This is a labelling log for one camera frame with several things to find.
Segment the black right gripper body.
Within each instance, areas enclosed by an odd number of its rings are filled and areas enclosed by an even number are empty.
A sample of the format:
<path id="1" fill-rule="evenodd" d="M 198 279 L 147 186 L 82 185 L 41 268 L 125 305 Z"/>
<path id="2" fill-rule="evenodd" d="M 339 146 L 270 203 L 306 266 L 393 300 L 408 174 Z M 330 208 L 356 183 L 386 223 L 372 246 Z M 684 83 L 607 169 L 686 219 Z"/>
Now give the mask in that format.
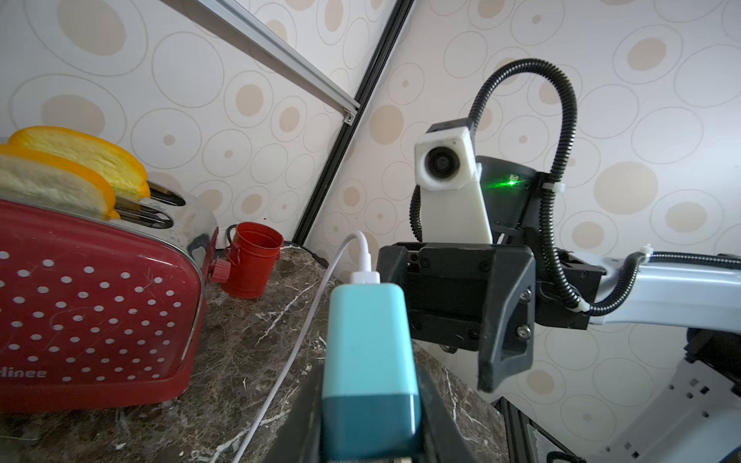
<path id="1" fill-rule="evenodd" d="M 493 244 L 432 243 L 421 224 L 421 190 L 410 201 L 414 241 L 380 249 L 384 283 L 404 292 L 413 339 L 478 354 L 476 387 L 491 393 L 528 370 L 536 324 L 585 330 L 590 318 L 567 310 L 540 250 L 540 185 L 546 175 L 503 159 L 480 156 L 480 186 Z"/>

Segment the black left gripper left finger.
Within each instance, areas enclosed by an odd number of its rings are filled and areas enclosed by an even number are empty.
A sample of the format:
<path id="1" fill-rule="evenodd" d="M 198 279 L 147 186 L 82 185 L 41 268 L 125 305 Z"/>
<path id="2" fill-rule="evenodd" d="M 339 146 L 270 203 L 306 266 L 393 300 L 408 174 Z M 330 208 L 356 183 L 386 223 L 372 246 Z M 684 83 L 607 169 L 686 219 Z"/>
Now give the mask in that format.
<path id="1" fill-rule="evenodd" d="M 322 380 L 323 364 L 312 364 L 285 424 L 277 431 L 264 457 L 265 463 L 324 461 L 321 449 Z"/>

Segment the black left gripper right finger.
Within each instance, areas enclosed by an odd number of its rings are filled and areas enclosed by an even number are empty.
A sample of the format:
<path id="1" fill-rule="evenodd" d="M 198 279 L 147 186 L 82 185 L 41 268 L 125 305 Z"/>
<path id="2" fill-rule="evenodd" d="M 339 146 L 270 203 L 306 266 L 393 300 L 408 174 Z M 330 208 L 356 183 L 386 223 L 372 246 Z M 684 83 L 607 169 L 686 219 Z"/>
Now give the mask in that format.
<path id="1" fill-rule="evenodd" d="M 413 455 L 414 462 L 476 463 L 477 459 L 467 447 L 453 416 L 445 407 L 430 373 L 416 365 L 422 422 L 420 449 Z"/>

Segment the teal charger with white cable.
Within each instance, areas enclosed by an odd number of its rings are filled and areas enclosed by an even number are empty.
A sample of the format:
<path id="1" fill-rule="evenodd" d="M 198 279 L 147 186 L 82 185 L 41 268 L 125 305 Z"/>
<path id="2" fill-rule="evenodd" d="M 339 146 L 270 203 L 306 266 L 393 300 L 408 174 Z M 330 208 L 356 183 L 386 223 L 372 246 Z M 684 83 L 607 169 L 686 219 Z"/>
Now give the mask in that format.
<path id="1" fill-rule="evenodd" d="M 330 294 L 320 403 L 310 420 L 315 454 L 321 462 L 413 460 L 423 447 L 423 407 L 404 293 L 382 282 L 362 231 L 343 240 L 310 311 L 351 243 L 359 268 Z"/>

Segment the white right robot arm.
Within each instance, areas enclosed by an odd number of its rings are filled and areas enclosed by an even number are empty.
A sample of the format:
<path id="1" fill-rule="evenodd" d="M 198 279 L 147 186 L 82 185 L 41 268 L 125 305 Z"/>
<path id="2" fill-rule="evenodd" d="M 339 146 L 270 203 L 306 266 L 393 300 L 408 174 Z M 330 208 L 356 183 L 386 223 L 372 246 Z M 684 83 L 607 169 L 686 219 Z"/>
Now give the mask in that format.
<path id="1" fill-rule="evenodd" d="M 475 150 L 488 100 L 522 73 L 549 81 L 561 102 L 546 172 Z M 403 289 L 413 339 L 476 354 L 484 393 L 532 366 L 536 326 L 687 329 L 671 383 L 592 461 L 723 461 L 740 450 L 740 260 L 650 246 L 611 260 L 559 248 L 555 208 L 577 110 L 571 82 L 551 63 L 525 58 L 494 71 L 465 118 L 436 123 L 417 141 L 414 238 L 381 248 L 381 278 Z"/>

